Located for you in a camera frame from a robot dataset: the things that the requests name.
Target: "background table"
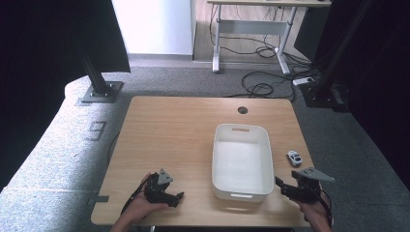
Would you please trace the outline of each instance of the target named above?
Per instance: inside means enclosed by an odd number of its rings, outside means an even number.
[[[248,113],[241,114],[239,107]],[[164,168],[174,182],[166,192],[185,195],[177,208],[155,212],[142,225],[308,226],[299,207],[275,187],[261,203],[220,200],[213,194],[212,155],[220,124],[245,124],[268,131],[275,175],[296,185],[285,155],[298,151],[312,166],[307,145],[288,100],[135,97],[132,99],[92,214],[113,224],[148,172]]]
[[[215,46],[212,70],[220,71],[220,33],[230,34],[253,34],[253,35],[279,35],[282,36],[280,45],[275,49],[283,74],[290,74],[283,56],[284,47],[292,28],[293,19],[298,7],[330,7],[330,0],[208,0],[208,3],[218,5],[217,31],[215,33]],[[222,5],[244,6],[276,6],[292,7],[287,21],[246,21],[246,20],[222,20],[220,16]]]

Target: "white plastic bin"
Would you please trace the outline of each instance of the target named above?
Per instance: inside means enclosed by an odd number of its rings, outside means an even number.
[[[214,141],[212,182],[217,198],[263,201],[275,185],[266,130],[250,125],[219,125]]]

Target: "desk leg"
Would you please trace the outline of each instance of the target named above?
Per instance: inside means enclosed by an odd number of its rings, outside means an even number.
[[[286,46],[287,39],[289,38],[290,29],[292,28],[293,19],[295,18],[297,9],[298,9],[297,7],[292,7],[290,17],[287,21],[286,28],[284,29],[283,39],[280,42],[279,48],[275,49],[275,52],[277,53],[278,61],[282,68],[283,74],[285,75],[289,75],[290,71],[289,71],[289,68],[287,67],[286,61],[284,60],[283,50],[284,50],[284,47]]]
[[[222,5],[218,5],[218,17],[217,17],[217,32],[215,33],[215,45],[214,45],[214,59],[212,62],[212,71],[218,73],[220,71],[220,8]]]

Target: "person's left hand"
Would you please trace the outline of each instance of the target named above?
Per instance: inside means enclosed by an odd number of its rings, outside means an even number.
[[[142,182],[148,179],[151,173],[148,173]],[[117,219],[111,231],[128,231],[133,223],[137,223],[150,213],[168,208],[165,203],[150,203],[145,198],[144,191],[139,193],[131,202],[126,211]]]

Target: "toy car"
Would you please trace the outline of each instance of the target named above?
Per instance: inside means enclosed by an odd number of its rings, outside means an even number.
[[[302,164],[302,158],[299,154],[295,151],[289,151],[286,155],[287,159],[289,160],[292,166],[300,166]]]

